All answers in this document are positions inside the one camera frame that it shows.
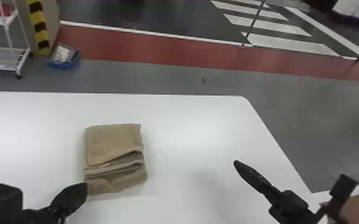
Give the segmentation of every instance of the blue basket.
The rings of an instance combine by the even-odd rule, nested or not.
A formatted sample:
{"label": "blue basket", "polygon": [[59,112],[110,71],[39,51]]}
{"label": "blue basket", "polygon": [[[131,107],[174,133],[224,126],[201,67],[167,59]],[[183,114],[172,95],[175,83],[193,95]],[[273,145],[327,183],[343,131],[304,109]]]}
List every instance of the blue basket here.
{"label": "blue basket", "polygon": [[74,56],[72,57],[71,62],[67,63],[67,62],[60,62],[60,61],[53,61],[52,59],[49,58],[48,60],[48,65],[51,67],[55,67],[58,69],[70,69],[72,67],[74,67],[75,65],[78,64],[79,61],[79,56],[81,55],[81,51],[75,51]]}

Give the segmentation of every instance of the gray floor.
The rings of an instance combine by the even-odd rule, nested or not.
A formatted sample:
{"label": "gray floor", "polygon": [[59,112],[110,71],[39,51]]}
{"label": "gray floor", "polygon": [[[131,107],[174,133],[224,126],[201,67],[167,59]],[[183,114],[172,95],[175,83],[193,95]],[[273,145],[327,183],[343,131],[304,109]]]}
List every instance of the gray floor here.
{"label": "gray floor", "polygon": [[23,74],[0,71],[0,91],[241,95],[312,191],[328,190],[340,173],[359,180],[359,82],[90,60],[61,71],[43,58]]}

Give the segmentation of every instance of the floor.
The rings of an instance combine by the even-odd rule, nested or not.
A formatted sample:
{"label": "floor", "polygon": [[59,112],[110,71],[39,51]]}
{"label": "floor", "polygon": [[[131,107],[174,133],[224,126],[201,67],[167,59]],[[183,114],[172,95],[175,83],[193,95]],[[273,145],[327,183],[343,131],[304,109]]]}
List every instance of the floor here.
{"label": "floor", "polygon": [[257,0],[112,0],[108,3],[97,0],[91,6],[74,0],[60,0],[59,3],[65,24],[245,42],[264,48],[348,59],[359,55],[359,45],[300,10],[274,4],[263,6],[254,28],[245,38],[258,12],[260,2]]}
{"label": "floor", "polygon": [[308,12],[307,15],[359,46],[359,24],[335,22],[331,20],[327,14],[313,8],[310,9],[310,12]]}
{"label": "floor", "polygon": [[99,60],[62,71],[37,57],[23,73],[0,71],[0,91],[241,95],[311,191],[328,190],[340,173],[359,180],[358,81]]}

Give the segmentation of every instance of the white floor stripe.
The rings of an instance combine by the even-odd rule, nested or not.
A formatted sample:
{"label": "white floor stripe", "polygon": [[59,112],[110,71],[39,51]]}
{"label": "white floor stripe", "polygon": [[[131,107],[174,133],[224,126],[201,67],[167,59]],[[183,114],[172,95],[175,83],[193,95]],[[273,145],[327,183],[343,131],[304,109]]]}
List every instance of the white floor stripe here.
{"label": "white floor stripe", "polygon": [[[228,0],[228,1],[231,1],[231,2],[242,2],[242,3],[247,3],[249,5],[257,5],[257,6],[260,6],[262,4],[261,1],[254,1],[254,0]],[[269,8],[269,6],[265,3],[263,5],[264,8]]]}
{"label": "white floor stripe", "polygon": [[[243,7],[243,6],[239,6],[239,5],[229,4],[229,3],[225,3],[225,2],[218,2],[218,1],[212,1],[212,3],[217,8],[220,8],[223,10],[230,10],[230,11],[247,13],[247,14],[252,14],[252,15],[255,15],[258,12],[258,10],[256,8]],[[280,20],[288,20],[286,17],[284,17],[280,13],[266,11],[266,10],[262,10],[260,12],[259,16],[269,17],[269,18],[277,18]]]}
{"label": "white floor stripe", "polygon": [[[240,26],[250,26],[252,24],[251,18],[245,18],[236,15],[228,15],[224,14],[226,18],[233,24],[240,25]],[[269,21],[257,20],[254,27],[265,29],[265,30],[274,30],[283,33],[292,33],[297,35],[304,35],[304,36],[311,36],[309,33],[304,31],[298,26],[292,26],[287,24],[281,23],[273,23]]]}
{"label": "white floor stripe", "polygon": [[308,23],[312,24],[313,26],[315,26],[316,28],[321,30],[323,33],[329,35],[331,38],[333,38],[334,40],[340,42],[342,45],[346,46],[351,51],[353,51],[353,52],[355,52],[356,54],[359,55],[359,46],[358,45],[352,43],[351,41],[347,40],[346,38],[339,35],[338,33],[330,30],[328,27],[326,27],[325,25],[317,22],[316,20],[314,20],[310,16],[306,15],[302,11],[300,11],[300,10],[298,10],[296,8],[292,8],[292,7],[285,7],[285,8],[287,10],[289,10],[290,12],[294,13],[295,15],[299,16],[301,19],[303,19],[303,20],[307,21]]}
{"label": "white floor stripe", "polygon": [[[221,44],[236,45],[236,46],[240,46],[242,44],[240,42],[221,41],[221,40],[208,39],[208,38],[195,38],[192,36],[158,33],[158,32],[143,31],[143,30],[124,29],[124,28],[120,28],[120,27],[102,26],[102,25],[94,25],[94,24],[88,24],[88,23],[77,23],[77,22],[65,21],[65,20],[62,20],[61,23],[63,25],[67,25],[67,26],[78,26],[78,27],[85,27],[85,28],[92,28],[92,29],[99,29],[99,30],[112,30],[112,31],[125,32],[125,33],[138,33],[138,34],[151,35],[151,36],[162,36],[165,38],[178,38],[178,39],[186,39],[186,40],[191,40],[191,41],[221,43]],[[253,45],[251,45],[251,44],[246,44],[245,46],[253,47]]]}
{"label": "white floor stripe", "polygon": [[249,35],[248,40],[252,45],[255,46],[264,46],[268,48],[285,49],[290,51],[339,56],[336,52],[334,52],[322,43],[312,43],[284,38],[275,38],[272,36],[257,35],[253,33]]}
{"label": "white floor stripe", "polygon": [[[331,195],[329,195],[330,191],[321,191],[313,193],[313,197],[315,200],[319,201],[320,203],[330,201]],[[356,186],[355,190],[352,192],[351,196],[359,195],[359,185]]]}

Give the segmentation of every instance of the folded towel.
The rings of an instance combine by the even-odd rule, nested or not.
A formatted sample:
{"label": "folded towel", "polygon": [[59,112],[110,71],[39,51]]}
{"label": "folded towel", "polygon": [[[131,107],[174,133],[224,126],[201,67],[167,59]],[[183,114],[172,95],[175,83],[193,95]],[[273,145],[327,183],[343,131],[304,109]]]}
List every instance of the folded towel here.
{"label": "folded towel", "polygon": [[99,166],[125,154],[142,152],[141,125],[91,126],[85,131],[86,166]]}
{"label": "folded towel", "polygon": [[85,165],[84,172],[85,172],[85,176],[94,175],[94,174],[108,172],[111,170],[120,169],[123,167],[128,167],[137,163],[144,163],[143,155],[142,153],[139,152],[132,152],[122,155],[121,157],[115,160],[110,160],[109,162],[104,163],[103,165],[100,166],[88,167]]}
{"label": "folded towel", "polygon": [[86,177],[85,182],[88,183],[88,194],[95,195],[119,192],[131,186],[143,183],[146,179],[147,172],[143,167],[138,170],[124,171],[95,178]]}
{"label": "folded towel", "polygon": [[91,126],[85,131],[89,194],[119,192],[147,179],[140,125]]}

